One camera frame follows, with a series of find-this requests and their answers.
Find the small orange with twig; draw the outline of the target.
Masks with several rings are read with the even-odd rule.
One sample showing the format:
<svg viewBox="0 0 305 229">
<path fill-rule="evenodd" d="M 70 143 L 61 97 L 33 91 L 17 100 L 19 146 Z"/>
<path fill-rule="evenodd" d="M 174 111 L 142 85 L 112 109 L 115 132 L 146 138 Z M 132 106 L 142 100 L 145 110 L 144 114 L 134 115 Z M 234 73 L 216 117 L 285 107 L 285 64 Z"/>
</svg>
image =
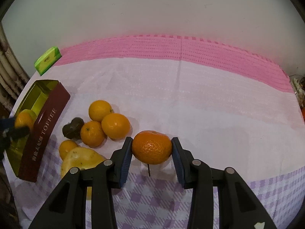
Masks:
<svg viewBox="0 0 305 229">
<path fill-rule="evenodd" d="M 166 166 L 171 157 L 173 147 L 170 138 L 166 134 L 153 130 L 144 130 L 133 138 L 131 150 L 136 159 L 146 164 L 148 176 L 150 177 L 150 166 Z"/>
</svg>

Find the yellow pear-shaped fruit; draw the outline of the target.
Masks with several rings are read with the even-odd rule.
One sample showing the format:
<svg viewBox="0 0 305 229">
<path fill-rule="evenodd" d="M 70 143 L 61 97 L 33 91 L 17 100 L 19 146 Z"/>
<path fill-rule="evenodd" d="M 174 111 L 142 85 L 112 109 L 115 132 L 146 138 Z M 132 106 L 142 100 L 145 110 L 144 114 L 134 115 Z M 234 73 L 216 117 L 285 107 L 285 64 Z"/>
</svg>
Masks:
<svg viewBox="0 0 305 229">
<path fill-rule="evenodd" d="M 80 170 L 95 168 L 104 160 L 106 160 L 106 158 L 93 149 L 76 147 L 69 151 L 63 160 L 60 168 L 60 176 L 63 178 L 73 167 L 79 168 Z"/>
</svg>

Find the gold and maroon toffee tin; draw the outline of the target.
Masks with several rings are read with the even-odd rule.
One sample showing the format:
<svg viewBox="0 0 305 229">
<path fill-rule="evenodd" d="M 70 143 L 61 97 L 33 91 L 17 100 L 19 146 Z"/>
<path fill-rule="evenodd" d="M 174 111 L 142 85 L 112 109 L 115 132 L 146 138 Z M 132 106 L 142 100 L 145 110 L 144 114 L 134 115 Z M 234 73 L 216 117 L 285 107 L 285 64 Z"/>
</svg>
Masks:
<svg viewBox="0 0 305 229">
<path fill-rule="evenodd" d="M 6 151 L 15 175 L 29 182 L 36 182 L 52 131 L 70 99 L 70 94 L 57 80 L 35 81 L 17 108 L 19 114 L 31 110 L 37 118 L 32 132 L 11 143 Z"/>
</svg>

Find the orange with stem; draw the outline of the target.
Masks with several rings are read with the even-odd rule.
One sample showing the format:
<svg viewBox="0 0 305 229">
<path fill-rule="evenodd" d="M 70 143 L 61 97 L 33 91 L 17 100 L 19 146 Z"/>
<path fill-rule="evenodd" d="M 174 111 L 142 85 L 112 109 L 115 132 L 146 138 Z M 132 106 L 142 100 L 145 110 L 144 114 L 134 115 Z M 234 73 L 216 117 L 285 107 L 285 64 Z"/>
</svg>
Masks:
<svg viewBox="0 0 305 229">
<path fill-rule="evenodd" d="M 106 138 L 101 123 L 96 121 L 85 123 L 81 128 L 80 136 L 82 142 L 90 148 L 99 147 Z"/>
</svg>

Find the pink and purple checked tablecloth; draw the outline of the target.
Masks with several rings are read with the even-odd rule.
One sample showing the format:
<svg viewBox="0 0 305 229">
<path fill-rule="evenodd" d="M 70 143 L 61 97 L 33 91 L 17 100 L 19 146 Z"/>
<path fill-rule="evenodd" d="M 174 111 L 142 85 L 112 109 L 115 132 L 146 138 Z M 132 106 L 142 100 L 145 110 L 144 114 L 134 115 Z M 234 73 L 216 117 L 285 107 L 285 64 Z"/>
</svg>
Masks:
<svg viewBox="0 0 305 229">
<path fill-rule="evenodd" d="M 96 100 L 125 115 L 131 134 L 178 137 L 210 167 L 233 167 L 278 228 L 304 197 L 304 120 L 288 76 L 274 62 L 225 44 L 180 36 L 102 39 L 62 50 L 38 79 L 58 80 L 71 95 L 44 153 L 35 183 L 4 162 L 23 228 L 60 181 L 62 127 L 89 120 Z"/>
</svg>

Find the beige patterned curtain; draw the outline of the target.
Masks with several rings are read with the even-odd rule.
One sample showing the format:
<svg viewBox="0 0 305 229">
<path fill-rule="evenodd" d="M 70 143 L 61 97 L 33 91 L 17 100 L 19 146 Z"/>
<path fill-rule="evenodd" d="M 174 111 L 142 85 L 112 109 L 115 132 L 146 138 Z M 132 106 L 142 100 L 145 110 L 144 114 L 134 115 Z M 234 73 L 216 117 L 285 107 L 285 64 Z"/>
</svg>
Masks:
<svg viewBox="0 0 305 229">
<path fill-rule="evenodd" d="M 11 112 L 30 78 L 14 55 L 2 24 L 0 38 L 1 105 Z"/>
</svg>

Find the green tissue pack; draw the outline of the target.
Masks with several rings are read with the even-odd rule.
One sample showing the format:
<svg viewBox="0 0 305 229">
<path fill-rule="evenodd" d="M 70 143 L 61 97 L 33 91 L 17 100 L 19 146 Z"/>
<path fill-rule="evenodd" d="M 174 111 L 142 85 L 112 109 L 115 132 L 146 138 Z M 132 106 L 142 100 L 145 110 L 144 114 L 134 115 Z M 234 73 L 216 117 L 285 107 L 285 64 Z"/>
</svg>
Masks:
<svg viewBox="0 0 305 229">
<path fill-rule="evenodd" d="M 50 47 L 34 63 L 35 69 L 42 76 L 62 57 L 58 47 Z"/>
</svg>

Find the dark brown fruit back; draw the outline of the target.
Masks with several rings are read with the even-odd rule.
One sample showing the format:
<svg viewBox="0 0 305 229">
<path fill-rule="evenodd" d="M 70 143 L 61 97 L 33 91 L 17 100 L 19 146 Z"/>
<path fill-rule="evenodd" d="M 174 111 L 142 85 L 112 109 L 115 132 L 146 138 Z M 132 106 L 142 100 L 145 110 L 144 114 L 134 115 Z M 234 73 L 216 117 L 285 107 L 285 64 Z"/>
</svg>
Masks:
<svg viewBox="0 0 305 229">
<path fill-rule="evenodd" d="M 75 117 L 70 123 L 62 128 L 63 136 L 68 139 L 81 139 L 80 132 L 84 126 L 84 120 L 80 117 Z"/>
</svg>

